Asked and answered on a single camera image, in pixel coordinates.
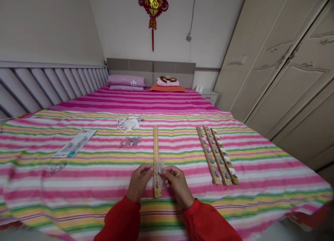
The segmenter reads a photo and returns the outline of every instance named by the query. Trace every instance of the pink pillow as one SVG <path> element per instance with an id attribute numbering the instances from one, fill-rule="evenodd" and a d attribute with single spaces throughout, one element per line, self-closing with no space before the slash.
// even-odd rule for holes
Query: pink pillow
<path id="1" fill-rule="evenodd" d="M 127 90 L 127 91 L 143 91 L 143 87 L 136 86 L 110 86 L 110 90 Z"/>
<path id="2" fill-rule="evenodd" d="M 160 78 L 157 78 L 157 85 L 158 86 L 180 86 L 180 83 L 178 82 L 178 80 L 176 80 L 175 82 L 170 82 L 169 80 L 167 80 L 167 83 L 165 83 Z"/>
<path id="3" fill-rule="evenodd" d="M 109 75 L 107 84 L 112 86 L 136 86 L 145 87 L 145 78 L 129 75 Z"/>

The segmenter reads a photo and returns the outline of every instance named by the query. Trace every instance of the orange cushion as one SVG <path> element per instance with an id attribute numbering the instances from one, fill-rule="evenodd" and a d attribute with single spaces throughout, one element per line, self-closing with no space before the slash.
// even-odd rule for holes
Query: orange cushion
<path id="1" fill-rule="evenodd" d="M 152 86 L 150 90 L 166 91 L 166 92 L 176 92 L 176 91 L 186 92 L 187 91 L 182 86 L 158 86 L 158 85 Z"/>

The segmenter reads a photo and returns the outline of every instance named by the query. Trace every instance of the pillow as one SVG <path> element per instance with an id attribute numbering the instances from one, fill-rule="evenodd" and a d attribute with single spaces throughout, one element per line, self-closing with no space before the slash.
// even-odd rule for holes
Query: pillow
<path id="1" fill-rule="evenodd" d="M 129 75 L 110 75 L 107 80 L 109 85 L 123 85 L 123 86 L 136 86 L 145 87 L 145 78 Z"/>
<path id="2" fill-rule="evenodd" d="M 135 87 L 135 86 L 110 86 L 110 90 L 128 90 L 128 91 L 143 91 L 143 87 Z"/>
<path id="3" fill-rule="evenodd" d="M 181 91 L 181 92 L 186 92 L 187 90 L 184 89 L 182 86 L 158 86 L 158 85 L 154 85 L 150 88 L 150 90 L 156 90 L 156 91 L 166 91 L 166 92 L 177 92 L 177 91 Z"/>
<path id="4" fill-rule="evenodd" d="M 166 82 L 162 81 L 161 78 L 157 78 L 157 85 L 158 86 L 179 86 L 180 83 L 178 82 L 178 80 L 176 80 L 175 82 L 171 82 L 169 80 L 167 80 Z"/>

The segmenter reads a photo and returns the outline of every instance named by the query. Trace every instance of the chinese knot ornament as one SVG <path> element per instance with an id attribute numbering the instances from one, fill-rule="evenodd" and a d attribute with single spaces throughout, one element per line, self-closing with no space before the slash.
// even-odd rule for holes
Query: chinese knot ornament
<path id="1" fill-rule="evenodd" d="M 143 6 L 150 15 L 149 28 L 152 28 L 152 51 L 154 51 L 154 30 L 157 29 L 156 18 L 168 9 L 167 0 L 139 0 L 139 5 Z"/>

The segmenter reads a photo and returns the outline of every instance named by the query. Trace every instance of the floor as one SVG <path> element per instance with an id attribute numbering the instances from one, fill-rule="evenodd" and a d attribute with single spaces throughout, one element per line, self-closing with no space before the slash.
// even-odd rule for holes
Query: floor
<path id="1" fill-rule="evenodd" d="M 25 240 L 25 241 L 57 241 L 59 239 L 46 236 L 34 229 L 21 227 L 0 231 L 1 241 Z M 319 240 L 312 233 L 305 232 L 289 219 L 283 219 L 269 227 L 257 241 L 315 241 Z"/>

